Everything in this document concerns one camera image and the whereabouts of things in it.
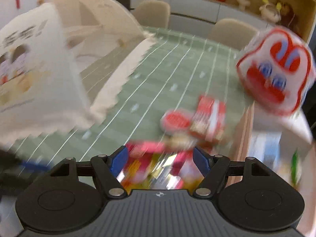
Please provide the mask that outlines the beige chair far left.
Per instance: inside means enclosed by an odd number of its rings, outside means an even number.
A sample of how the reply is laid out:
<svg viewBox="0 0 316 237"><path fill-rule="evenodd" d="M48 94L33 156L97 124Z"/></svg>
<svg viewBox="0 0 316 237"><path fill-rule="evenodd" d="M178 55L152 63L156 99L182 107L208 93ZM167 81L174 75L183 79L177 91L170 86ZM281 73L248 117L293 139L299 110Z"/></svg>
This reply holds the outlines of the beige chair far left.
<svg viewBox="0 0 316 237"><path fill-rule="evenodd" d="M132 11L132 14L142 26L168 28L170 5L164 1L145 0Z"/></svg>

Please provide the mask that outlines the red round lid cup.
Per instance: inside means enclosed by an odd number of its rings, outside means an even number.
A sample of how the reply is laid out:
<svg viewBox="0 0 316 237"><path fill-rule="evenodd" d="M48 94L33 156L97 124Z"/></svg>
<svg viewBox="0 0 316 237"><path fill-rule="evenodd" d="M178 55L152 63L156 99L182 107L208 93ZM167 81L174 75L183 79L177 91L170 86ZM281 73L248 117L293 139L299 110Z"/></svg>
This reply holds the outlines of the red round lid cup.
<svg viewBox="0 0 316 237"><path fill-rule="evenodd" d="M185 109L167 110L160 119L161 129L167 134L187 131L191 125L193 113Z"/></svg>

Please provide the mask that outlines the red white bunny bag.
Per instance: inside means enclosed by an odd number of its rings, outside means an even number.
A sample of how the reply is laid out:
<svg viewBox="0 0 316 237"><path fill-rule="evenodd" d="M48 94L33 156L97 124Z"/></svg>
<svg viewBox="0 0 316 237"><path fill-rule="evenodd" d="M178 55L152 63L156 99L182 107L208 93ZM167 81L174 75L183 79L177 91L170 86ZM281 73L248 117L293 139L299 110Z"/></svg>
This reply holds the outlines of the red white bunny bag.
<svg viewBox="0 0 316 237"><path fill-rule="evenodd" d="M315 83L311 49L284 27L258 31L236 63L242 86L267 111L289 116Z"/></svg>

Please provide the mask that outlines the red white snack packet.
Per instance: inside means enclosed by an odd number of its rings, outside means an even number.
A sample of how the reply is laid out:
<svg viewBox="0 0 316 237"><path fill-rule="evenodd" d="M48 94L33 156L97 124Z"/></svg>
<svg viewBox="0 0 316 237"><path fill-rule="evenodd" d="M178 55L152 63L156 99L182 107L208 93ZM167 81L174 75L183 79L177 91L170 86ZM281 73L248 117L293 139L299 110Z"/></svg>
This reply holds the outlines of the red white snack packet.
<svg viewBox="0 0 316 237"><path fill-rule="evenodd" d="M198 139L217 142L223 135L226 104L208 95L200 95L189 132Z"/></svg>

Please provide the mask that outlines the white sideboard cabinet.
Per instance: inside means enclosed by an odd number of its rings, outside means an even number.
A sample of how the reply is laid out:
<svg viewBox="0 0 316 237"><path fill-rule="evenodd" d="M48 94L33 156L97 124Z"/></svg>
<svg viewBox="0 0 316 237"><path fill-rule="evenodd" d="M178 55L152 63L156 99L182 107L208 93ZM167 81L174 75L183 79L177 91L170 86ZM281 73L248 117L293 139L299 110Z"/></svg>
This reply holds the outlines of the white sideboard cabinet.
<svg viewBox="0 0 316 237"><path fill-rule="evenodd" d="M131 0L131 9L142 1ZM208 37L211 28L225 18L246 22L257 29L271 27L272 23L261 18L262 0L157 0L170 5L169 28L174 31ZM315 28L315 0L280 0L288 3L296 13L296 30L309 42Z"/></svg>

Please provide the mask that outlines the white cartoon food cover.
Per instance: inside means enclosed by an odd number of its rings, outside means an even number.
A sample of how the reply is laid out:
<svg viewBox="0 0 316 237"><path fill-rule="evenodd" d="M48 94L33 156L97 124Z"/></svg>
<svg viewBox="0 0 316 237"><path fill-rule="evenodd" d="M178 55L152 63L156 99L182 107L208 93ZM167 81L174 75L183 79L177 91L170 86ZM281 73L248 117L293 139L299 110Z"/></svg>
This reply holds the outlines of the white cartoon food cover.
<svg viewBox="0 0 316 237"><path fill-rule="evenodd" d="M1 29L1 144L86 130L155 44L115 0L51 0Z"/></svg>

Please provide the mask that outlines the white ceramic figurine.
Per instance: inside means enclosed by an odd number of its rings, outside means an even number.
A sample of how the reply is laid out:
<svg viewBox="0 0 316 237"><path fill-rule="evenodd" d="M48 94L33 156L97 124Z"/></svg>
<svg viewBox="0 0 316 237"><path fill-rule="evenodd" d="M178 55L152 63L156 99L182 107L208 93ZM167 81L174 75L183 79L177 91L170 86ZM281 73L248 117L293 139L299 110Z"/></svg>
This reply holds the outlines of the white ceramic figurine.
<svg viewBox="0 0 316 237"><path fill-rule="evenodd" d="M278 23L281 20L280 10L282 8L281 3L276 5L269 2L269 0L262 0L263 5L259 8L261 18L271 23Z"/></svg>

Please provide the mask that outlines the beige chair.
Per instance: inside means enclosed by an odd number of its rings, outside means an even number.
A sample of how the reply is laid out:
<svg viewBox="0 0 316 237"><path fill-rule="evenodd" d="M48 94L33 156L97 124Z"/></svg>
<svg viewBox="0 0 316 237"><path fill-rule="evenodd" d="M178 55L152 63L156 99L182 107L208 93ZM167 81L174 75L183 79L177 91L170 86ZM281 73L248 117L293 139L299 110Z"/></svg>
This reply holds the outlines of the beige chair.
<svg viewBox="0 0 316 237"><path fill-rule="evenodd" d="M164 1L145 0L132 11L132 14L142 26L168 28L170 5Z"/></svg>
<svg viewBox="0 0 316 237"><path fill-rule="evenodd" d="M244 49L258 29L233 18L219 20L212 28L209 39L236 50Z"/></svg>

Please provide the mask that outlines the green grid tablecloth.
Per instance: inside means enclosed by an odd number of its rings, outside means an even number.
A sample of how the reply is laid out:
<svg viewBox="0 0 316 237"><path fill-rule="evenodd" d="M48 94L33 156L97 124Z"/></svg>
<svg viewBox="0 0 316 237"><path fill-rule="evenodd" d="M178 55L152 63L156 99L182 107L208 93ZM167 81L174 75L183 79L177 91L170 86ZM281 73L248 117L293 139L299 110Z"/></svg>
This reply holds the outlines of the green grid tablecloth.
<svg viewBox="0 0 316 237"><path fill-rule="evenodd" d="M110 154L129 140L161 140L160 119L168 109L194 110L207 94L226 103L227 135L252 104L235 69L238 51L214 41L152 29L157 43L118 94L105 121L86 131L17 140L12 148L28 161L54 165L66 157L86 161Z"/></svg>

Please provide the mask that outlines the pink open gift box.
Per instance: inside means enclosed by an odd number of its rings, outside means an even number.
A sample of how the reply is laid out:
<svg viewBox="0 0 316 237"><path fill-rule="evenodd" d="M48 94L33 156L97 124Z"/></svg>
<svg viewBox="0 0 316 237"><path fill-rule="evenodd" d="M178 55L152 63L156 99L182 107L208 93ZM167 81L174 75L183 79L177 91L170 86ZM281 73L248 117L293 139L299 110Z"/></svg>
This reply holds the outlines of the pink open gift box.
<svg viewBox="0 0 316 237"><path fill-rule="evenodd" d="M315 140L304 113L299 110L289 117L277 117L253 103L236 126L231 158L242 161L255 157L291 182L291 160L299 157L297 190L305 201L297 229L304 236L315 236Z"/></svg>

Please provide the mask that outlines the beige chair far middle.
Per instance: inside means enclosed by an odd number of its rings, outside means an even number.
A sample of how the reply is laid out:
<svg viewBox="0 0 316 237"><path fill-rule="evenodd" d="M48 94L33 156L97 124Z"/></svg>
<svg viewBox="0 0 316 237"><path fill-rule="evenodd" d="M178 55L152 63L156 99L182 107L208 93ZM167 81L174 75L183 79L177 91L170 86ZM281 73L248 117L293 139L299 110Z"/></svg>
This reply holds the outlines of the beige chair far middle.
<svg viewBox="0 0 316 237"><path fill-rule="evenodd" d="M236 50L244 49L258 29L233 18L219 20L212 28L209 39Z"/></svg>

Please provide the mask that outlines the magenta noodle snack packet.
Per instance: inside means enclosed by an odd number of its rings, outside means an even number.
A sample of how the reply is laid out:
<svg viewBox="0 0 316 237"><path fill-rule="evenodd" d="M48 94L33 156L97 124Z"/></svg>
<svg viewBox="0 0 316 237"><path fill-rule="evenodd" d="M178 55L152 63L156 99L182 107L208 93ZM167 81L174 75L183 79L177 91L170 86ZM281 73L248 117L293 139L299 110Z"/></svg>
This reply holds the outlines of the magenta noodle snack packet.
<svg viewBox="0 0 316 237"><path fill-rule="evenodd" d="M133 189L188 189L203 176L193 162L195 139L171 137L163 141L130 141L129 158L117 180Z"/></svg>

